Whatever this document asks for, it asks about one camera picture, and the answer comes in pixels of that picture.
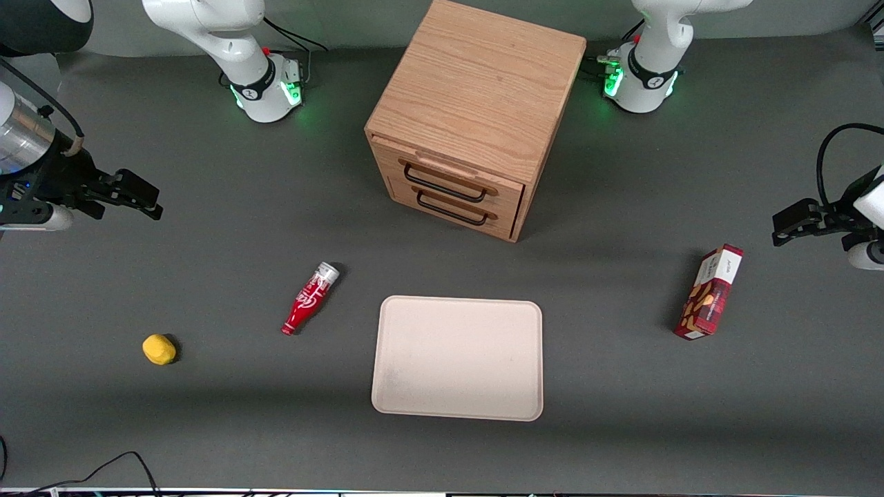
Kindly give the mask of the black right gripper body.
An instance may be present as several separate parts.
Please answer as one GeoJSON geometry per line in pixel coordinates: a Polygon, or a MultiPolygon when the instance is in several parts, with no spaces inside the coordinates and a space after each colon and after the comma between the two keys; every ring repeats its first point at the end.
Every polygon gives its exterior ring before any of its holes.
{"type": "Polygon", "coordinates": [[[50,152],[32,166],[2,176],[2,221],[71,221],[72,211],[100,220],[105,173],[88,152],[50,152]]]}

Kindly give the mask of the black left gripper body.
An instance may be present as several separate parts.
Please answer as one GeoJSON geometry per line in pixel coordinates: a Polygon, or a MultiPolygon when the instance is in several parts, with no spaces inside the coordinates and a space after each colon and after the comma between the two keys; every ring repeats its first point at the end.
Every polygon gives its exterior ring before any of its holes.
{"type": "Polygon", "coordinates": [[[820,202],[831,221],[843,230],[882,236],[882,166],[876,166],[850,182],[835,202],[827,196],[823,173],[820,173],[820,202]]]}

